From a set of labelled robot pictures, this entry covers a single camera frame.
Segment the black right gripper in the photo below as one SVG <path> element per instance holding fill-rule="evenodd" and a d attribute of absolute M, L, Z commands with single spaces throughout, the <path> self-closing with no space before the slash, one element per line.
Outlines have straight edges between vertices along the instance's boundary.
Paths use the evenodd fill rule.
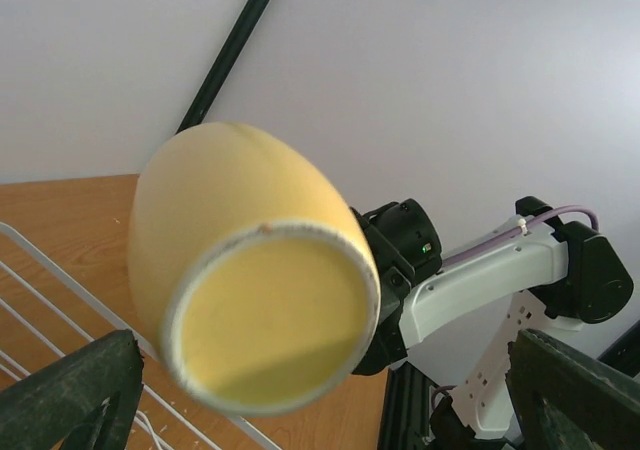
<path fill-rule="evenodd" d="M 408 212 L 407 208 L 378 208 L 354 213 L 373 255 L 381 289 L 378 323 L 365 355 L 353 370 L 355 375 L 375 375 L 407 356 L 399 321 L 415 280 L 406 247 Z"/>

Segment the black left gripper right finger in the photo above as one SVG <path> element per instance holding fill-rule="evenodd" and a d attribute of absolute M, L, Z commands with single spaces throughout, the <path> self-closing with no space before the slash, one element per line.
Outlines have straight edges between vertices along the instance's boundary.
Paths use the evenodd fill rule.
<path fill-rule="evenodd" d="M 639 383 L 539 330 L 509 344 L 509 396 L 527 449 L 637 449 Z"/>

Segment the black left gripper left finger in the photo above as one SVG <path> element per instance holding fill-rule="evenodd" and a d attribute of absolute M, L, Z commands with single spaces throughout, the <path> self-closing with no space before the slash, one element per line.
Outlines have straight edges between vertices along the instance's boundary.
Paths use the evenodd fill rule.
<path fill-rule="evenodd" d="M 143 390 L 133 333 L 113 331 L 1 392 L 3 449 L 123 449 Z"/>

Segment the white wire dish rack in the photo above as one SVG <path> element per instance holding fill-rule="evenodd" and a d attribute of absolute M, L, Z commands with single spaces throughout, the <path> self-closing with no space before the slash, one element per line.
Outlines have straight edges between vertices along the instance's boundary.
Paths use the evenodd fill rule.
<path fill-rule="evenodd" d="M 109 309 L 104 303 L 96 298 L 87 288 L 80 284 L 70 274 L 57 265 L 52 259 L 50 259 L 45 253 L 43 253 L 37 246 L 29 241 L 24 235 L 18 232 L 14 227 L 7 223 L 1 224 L 1 234 L 9 238 L 14 244 L 20 247 L 25 253 L 27 253 L 34 261 L 36 261 L 42 268 L 44 268 L 51 276 L 53 276 L 59 283 L 64 285 L 70 290 L 76 297 L 87 304 L 92 310 L 96 311 L 98 315 L 111 324 L 117 330 L 132 330 L 133 328 L 126 323 L 121 317 Z M 1 268 L 9 274 L 15 281 L 17 281 L 26 291 L 31 293 L 36 299 L 44 304 L 50 311 L 52 311 L 57 317 L 64 321 L 67 326 L 72 328 L 77 334 L 83 337 L 86 341 L 92 342 L 94 337 L 84 330 L 79 324 L 77 324 L 71 317 L 69 317 L 63 310 L 51 302 L 45 297 L 36 287 L 31 285 L 27 280 L 21 277 L 15 272 L 8 264 L 2 263 Z M 1 306 L 8 311 L 14 318 L 16 318 L 27 330 L 29 330 L 36 338 L 38 338 L 45 346 L 52 350 L 59 357 L 63 357 L 64 353 L 58 348 L 48 337 L 46 337 L 40 330 L 31 324 L 25 317 L 23 317 L 17 310 L 11 307 L 7 302 L 3 301 Z M 155 392 L 153 388 L 146 386 L 144 391 L 164 408 L 178 423 L 187 428 L 193 433 L 200 442 L 204 443 L 210 449 L 218 449 L 220 446 L 210 437 L 208 437 L 203 431 L 201 431 L 195 424 L 193 424 L 187 418 L 187 412 L 185 410 L 178 410 L 175 408 L 173 402 L 166 401 L 160 394 Z M 259 445 L 263 449 L 277 449 L 279 445 L 272 439 L 266 436 L 261 430 L 250 423 L 243 417 L 230 417 L 228 419 L 234 426 L 241 430 L 252 441 Z"/>

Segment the yellow ceramic mug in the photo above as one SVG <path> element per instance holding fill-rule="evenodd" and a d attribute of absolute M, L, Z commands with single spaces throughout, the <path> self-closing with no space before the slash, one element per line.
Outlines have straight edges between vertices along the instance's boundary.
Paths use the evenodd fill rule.
<path fill-rule="evenodd" d="M 378 323 L 380 282 L 348 204 L 258 128 L 209 123 L 141 172 L 129 287 L 146 338 L 196 401 L 280 415 L 345 380 Z"/>

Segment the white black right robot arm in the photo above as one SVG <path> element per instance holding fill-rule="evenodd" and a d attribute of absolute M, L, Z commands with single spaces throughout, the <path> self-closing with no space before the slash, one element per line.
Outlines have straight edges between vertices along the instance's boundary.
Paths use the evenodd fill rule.
<path fill-rule="evenodd" d="M 357 215 L 381 282 L 379 321 L 356 367 L 388 372 L 380 448 L 508 448 L 508 347 L 518 332 L 569 334 L 626 306 L 634 283 L 597 217 L 568 222 L 564 213 L 521 198 L 502 226 L 452 255 L 412 199 Z M 436 386 L 407 363 L 429 335 L 503 297 L 509 309 L 462 384 Z"/>

